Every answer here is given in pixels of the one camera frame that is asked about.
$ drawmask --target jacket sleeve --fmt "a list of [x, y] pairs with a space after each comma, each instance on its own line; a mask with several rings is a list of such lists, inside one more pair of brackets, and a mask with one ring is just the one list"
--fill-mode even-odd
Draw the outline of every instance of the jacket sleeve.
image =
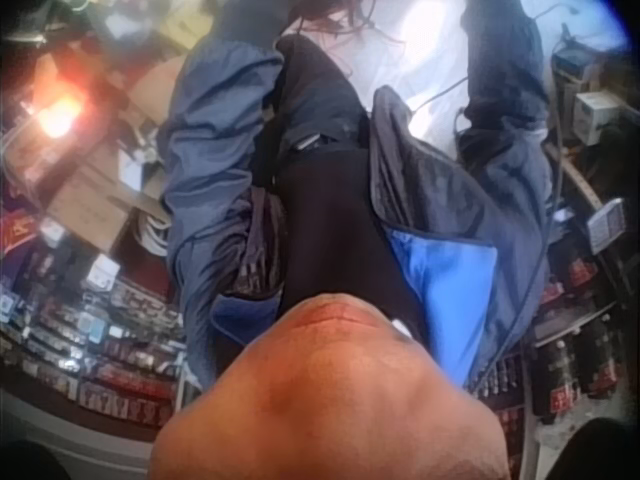
[[248, 164], [263, 99], [281, 67], [273, 48], [210, 35], [186, 61], [160, 135], [172, 216], [168, 267], [180, 290], [189, 364], [205, 386], [215, 374], [211, 305], [233, 283], [245, 252]]
[[[500, 344], [512, 345], [524, 333], [544, 287], [546, 268], [538, 272], [514, 325], [543, 248], [551, 170], [540, 144], [547, 133], [548, 100], [540, 34], [520, 0], [470, 0], [462, 26], [469, 41], [465, 115], [471, 127], [460, 137], [459, 152], [498, 212], [498, 274], [488, 311], [488, 318], [498, 321], [487, 323], [479, 347], [479, 358], [488, 359]], [[507, 331], [513, 333], [504, 338]], [[482, 363], [472, 376], [484, 369]]]

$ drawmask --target bright light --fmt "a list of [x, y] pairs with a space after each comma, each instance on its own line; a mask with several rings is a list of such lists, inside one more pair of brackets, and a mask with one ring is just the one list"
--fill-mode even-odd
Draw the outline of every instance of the bright light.
[[66, 95], [49, 108], [38, 113], [38, 122], [44, 132], [51, 138], [60, 138], [66, 135], [75, 119], [82, 111], [82, 103]]
[[415, 138], [424, 140], [432, 121], [433, 116], [429, 111], [429, 107], [421, 108], [416, 112], [414, 117], [411, 119], [411, 122], [409, 122], [409, 132]]
[[405, 60], [415, 68], [426, 60], [438, 42], [445, 20], [447, 2], [422, 0], [416, 2], [404, 18], [400, 38], [406, 42]]

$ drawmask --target black shirt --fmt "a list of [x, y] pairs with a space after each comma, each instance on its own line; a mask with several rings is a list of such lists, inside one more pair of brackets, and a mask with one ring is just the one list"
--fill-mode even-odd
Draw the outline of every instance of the black shirt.
[[313, 150], [278, 176], [288, 231], [280, 314], [321, 293], [348, 293], [424, 344], [422, 306], [371, 206], [368, 161], [367, 150]]

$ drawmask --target navy jacket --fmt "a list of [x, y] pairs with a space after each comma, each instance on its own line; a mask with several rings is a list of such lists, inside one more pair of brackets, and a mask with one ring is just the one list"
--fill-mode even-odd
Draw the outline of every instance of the navy jacket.
[[[468, 385], [537, 308], [546, 267], [517, 316], [543, 248], [550, 169], [534, 21], [512, 0], [469, 2], [462, 21], [471, 128], [458, 161], [411, 136], [411, 112], [388, 87], [375, 94], [369, 151], [371, 202], [424, 306], [426, 347], [454, 383]], [[284, 212], [249, 169], [263, 99], [283, 63], [267, 38], [214, 28], [181, 72], [161, 135], [168, 262], [189, 364], [204, 386], [216, 378], [214, 330], [251, 342], [276, 320], [282, 288]]]

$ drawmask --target wire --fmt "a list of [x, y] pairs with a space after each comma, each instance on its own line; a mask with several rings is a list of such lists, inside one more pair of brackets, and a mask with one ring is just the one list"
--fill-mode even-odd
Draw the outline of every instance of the wire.
[[538, 19], [544, 17], [547, 13], [551, 13], [553, 10], [555, 10], [556, 8], [559, 8], [559, 7], [564, 7], [566, 9], [568, 9], [569, 13], [571, 13], [571, 15], [577, 15], [578, 13], [580, 13], [580, 10], [578, 10], [576, 7], [574, 7], [572, 5], [569, 5], [567, 3], [559, 2], [559, 3], [556, 3], [554, 5], [551, 5], [546, 10], [540, 12], [538, 15], [533, 17], [533, 19], [537, 21]]
[[17, 127], [14, 127], [12, 130], [10, 130], [6, 135], [3, 135], [2, 136], [2, 148], [0, 148], [0, 168], [2, 169], [2, 172], [7, 176], [8, 180], [9, 180], [9, 182], [11, 184], [13, 184], [13, 185], [17, 186], [18, 188], [20, 188], [21, 190], [23, 190], [23, 193], [27, 194], [27, 198], [29, 198], [29, 200], [31, 200], [32, 202], [34, 202], [36, 204], [38, 204], [39, 202], [37, 201], [37, 197], [35, 195], [35, 192], [31, 189], [29, 184], [20, 181], [20, 176], [17, 175], [12, 170], [11, 164], [9, 162], [5, 162], [5, 154], [7, 153], [7, 150], [9, 149], [9, 145], [11, 145], [15, 141], [15, 139], [18, 138], [20, 136], [20, 134], [27, 127], [29, 127], [32, 123], [34, 123], [38, 119], [38, 114], [39, 113], [40, 112], [34, 113], [29, 118], [27, 118], [25, 121], [23, 121], [20, 125], [18, 125]]
[[79, 7], [71, 7], [71, 10], [73, 10], [76, 13], [80, 13], [86, 10], [90, 3], [91, 3], [91, 0], [85, 0], [84, 4], [80, 5]]
[[[556, 46], [553, 48], [553, 51], [555, 51], [559, 45], [565, 42], [566, 42], [566, 39], [564, 37], [558, 40], [558, 43], [556, 43]], [[553, 231], [553, 224], [554, 224], [553, 216], [556, 210], [558, 209], [558, 205], [560, 204], [560, 194], [562, 192], [562, 182], [564, 180], [564, 164], [566, 161], [566, 156], [564, 155], [564, 152], [563, 152], [562, 124], [560, 121], [560, 110], [559, 110], [557, 101], [553, 103], [552, 110], [553, 110], [553, 116], [556, 123], [556, 147], [558, 149], [558, 155], [559, 155], [558, 173], [556, 174], [556, 179], [555, 179], [556, 181], [553, 187], [553, 194], [552, 194], [549, 215], [548, 215], [547, 222], [545, 224], [544, 232], [542, 235], [542, 248], [540, 249], [540, 253], [538, 254], [538, 258], [533, 268], [533, 273], [531, 274], [531, 279], [529, 280], [529, 284], [527, 286], [527, 289], [525, 290], [525, 294], [522, 297], [522, 302], [520, 303], [520, 307], [517, 310], [517, 314], [513, 319], [513, 323], [511, 327], [509, 327], [509, 330], [507, 331], [507, 336], [504, 342], [502, 343], [502, 346], [495, 353], [491, 361], [487, 363], [486, 369], [484, 373], [479, 377], [476, 385], [470, 388], [470, 390], [472, 390], [472, 393], [476, 393], [480, 389], [482, 384], [487, 380], [487, 378], [491, 374], [491, 370], [493, 369], [493, 366], [505, 354], [505, 352], [507, 351], [507, 348], [510, 347], [509, 343], [510, 343], [511, 337], [513, 336], [513, 333], [518, 327], [518, 322], [520, 320], [520, 317], [522, 317], [522, 314], [524, 313], [524, 309], [527, 306], [527, 303], [529, 302], [529, 297], [531, 296], [531, 291], [533, 290], [533, 286], [536, 283], [536, 278], [538, 277], [538, 273], [540, 273], [542, 264], [544, 263], [544, 260], [547, 257], [547, 250], [549, 248], [549, 243], [551, 240], [551, 232]]]
[[458, 80], [456, 83], [454, 83], [453, 85], [451, 85], [450, 87], [445, 88], [444, 90], [442, 90], [440, 93], [436, 93], [433, 97], [428, 98], [427, 100], [425, 100], [424, 102], [422, 102], [418, 108], [416, 108], [415, 110], [413, 110], [411, 112], [411, 115], [415, 115], [416, 113], [418, 113], [418, 111], [420, 111], [422, 108], [426, 107], [427, 105], [429, 105], [431, 102], [433, 102], [434, 100], [437, 100], [440, 97], [444, 97], [447, 93], [449, 93], [451, 90], [455, 89], [456, 87], [462, 85], [464, 82], [466, 82], [467, 80], [469, 80], [469, 77], [464, 77], [461, 78], [460, 80]]
[[371, 8], [369, 9], [368, 15], [363, 19], [362, 24], [358, 25], [357, 27], [353, 27], [348, 30], [330, 30], [328, 28], [304, 28], [302, 30], [308, 33], [326, 33], [329, 35], [334, 35], [336, 37], [340, 35], [351, 35], [354, 33], [359, 33], [365, 28], [370, 27], [373, 24], [373, 22], [371, 21], [371, 18], [373, 17], [373, 13], [375, 12], [377, 3], [378, 3], [378, 0], [373, 0], [371, 2]]

